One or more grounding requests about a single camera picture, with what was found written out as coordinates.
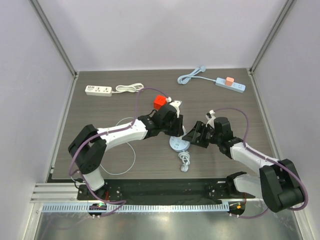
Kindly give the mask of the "round blue power socket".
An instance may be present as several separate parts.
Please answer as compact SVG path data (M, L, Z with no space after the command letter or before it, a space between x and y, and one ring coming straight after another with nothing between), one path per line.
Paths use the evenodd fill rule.
M182 137L171 136L169 138L170 147L177 153L187 151L190 147L190 142L183 140Z

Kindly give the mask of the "red cube socket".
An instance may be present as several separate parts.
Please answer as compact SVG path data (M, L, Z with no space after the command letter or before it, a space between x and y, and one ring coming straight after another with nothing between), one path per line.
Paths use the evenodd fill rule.
M161 107L163 107L167 103L168 103L167 98L165 96L158 95L153 101L153 108L155 110L159 110Z

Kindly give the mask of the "blue long power strip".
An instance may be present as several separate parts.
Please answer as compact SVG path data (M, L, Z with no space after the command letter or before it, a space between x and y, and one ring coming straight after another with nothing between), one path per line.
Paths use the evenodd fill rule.
M243 93L246 89L245 85L234 82L232 77L227 77L226 79L218 77L215 85L238 93Z

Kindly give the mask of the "pink charger plug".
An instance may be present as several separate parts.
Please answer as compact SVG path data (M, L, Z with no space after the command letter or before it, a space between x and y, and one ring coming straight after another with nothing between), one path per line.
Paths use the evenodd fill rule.
M233 83L234 83L234 78L232 78L232 77L227 77L227 78L225 79L225 85L226 85L226 86L231 87L231 86L233 85Z

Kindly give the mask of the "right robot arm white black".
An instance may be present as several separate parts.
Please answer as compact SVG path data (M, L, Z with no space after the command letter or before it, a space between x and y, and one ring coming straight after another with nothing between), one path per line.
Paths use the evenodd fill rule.
M294 163L289 159L271 158L250 147L243 139L234 136L226 117L213 118L208 123L197 121L182 139L202 148L217 145L222 154L258 174L258 177L244 172L229 175L225 185L229 197L237 198L242 193L248 193L263 199L274 213L294 210L296 205L305 207L308 203L306 188Z

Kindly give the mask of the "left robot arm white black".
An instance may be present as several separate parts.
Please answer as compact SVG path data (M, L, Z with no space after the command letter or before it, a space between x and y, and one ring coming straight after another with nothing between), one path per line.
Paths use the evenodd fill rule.
M171 137L184 134L181 102L172 101L150 114L141 115L132 122L109 128L86 125L68 147L84 181L89 185L88 193L95 200L106 195L105 181L99 170L104 153L113 147L132 141L145 140L164 133Z

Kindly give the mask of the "white power strip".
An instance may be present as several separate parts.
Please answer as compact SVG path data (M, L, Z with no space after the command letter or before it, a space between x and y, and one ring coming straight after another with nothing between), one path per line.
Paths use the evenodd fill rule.
M88 96L112 96L112 88L110 86L87 85L84 91Z

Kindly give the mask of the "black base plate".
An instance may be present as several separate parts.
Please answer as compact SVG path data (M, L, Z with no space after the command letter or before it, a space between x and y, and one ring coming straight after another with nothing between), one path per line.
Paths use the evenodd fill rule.
M142 206L218 205L226 199L254 198L232 193L225 178L109 179L95 194L103 200Z

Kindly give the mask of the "aluminium frame rail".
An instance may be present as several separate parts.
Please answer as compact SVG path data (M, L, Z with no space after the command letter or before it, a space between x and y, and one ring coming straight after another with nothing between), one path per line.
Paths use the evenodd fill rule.
M202 205L227 199L262 199L284 208L304 202L306 194L297 182L284 180L272 186L260 179L110 179L93 193L85 183L38 183L33 200L126 201L128 205Z

